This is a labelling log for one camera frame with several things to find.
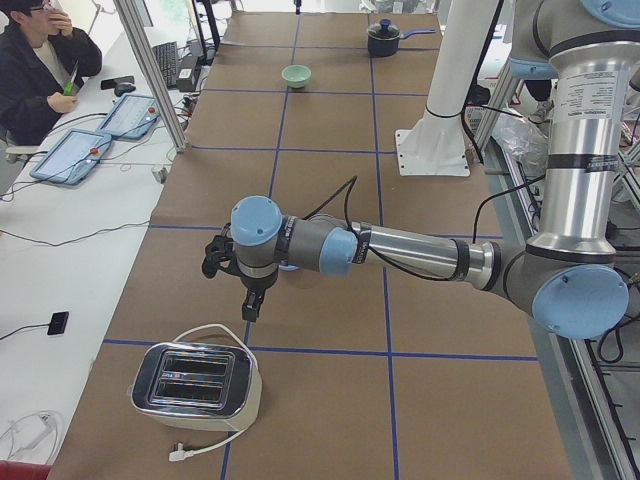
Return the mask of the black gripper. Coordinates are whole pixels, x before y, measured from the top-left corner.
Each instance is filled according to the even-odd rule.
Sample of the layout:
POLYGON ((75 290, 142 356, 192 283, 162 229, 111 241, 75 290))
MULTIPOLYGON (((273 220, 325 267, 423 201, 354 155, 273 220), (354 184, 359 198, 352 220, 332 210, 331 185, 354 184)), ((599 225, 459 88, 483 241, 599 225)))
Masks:
POLYGON ((250 267, 242 263, 234 250, 234 240, 229 235, 230 227, 230 224, 225 224, 221 233, 205 246, 202 273, 208 279, 213 279, 219 271, 238 277, 247 288, 241 307, 242 319, 257 321, 264 301, 264 290, 275 284, 278 270, 274 265, 250 267))

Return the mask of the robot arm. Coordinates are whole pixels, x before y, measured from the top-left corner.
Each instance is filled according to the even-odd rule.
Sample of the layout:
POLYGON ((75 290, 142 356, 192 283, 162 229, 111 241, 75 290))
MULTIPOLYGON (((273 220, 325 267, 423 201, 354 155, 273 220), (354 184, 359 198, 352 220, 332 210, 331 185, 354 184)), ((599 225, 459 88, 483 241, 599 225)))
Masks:
POLYGON ((629 292, 605 230, 618 164, 623 102, 639 61, 635 1, 520 1, 512 69, 557 76, 537 233, 524 246, 471 243, 313 214, 283 214, 263 196, 233 208, 205 249, 202 271, 240 278, 242 316, 255 320, 281 266, 345 275, 383 261, 433 281, 466 281, 501 296, 549 332, 589 339, 614 327, 629 292))

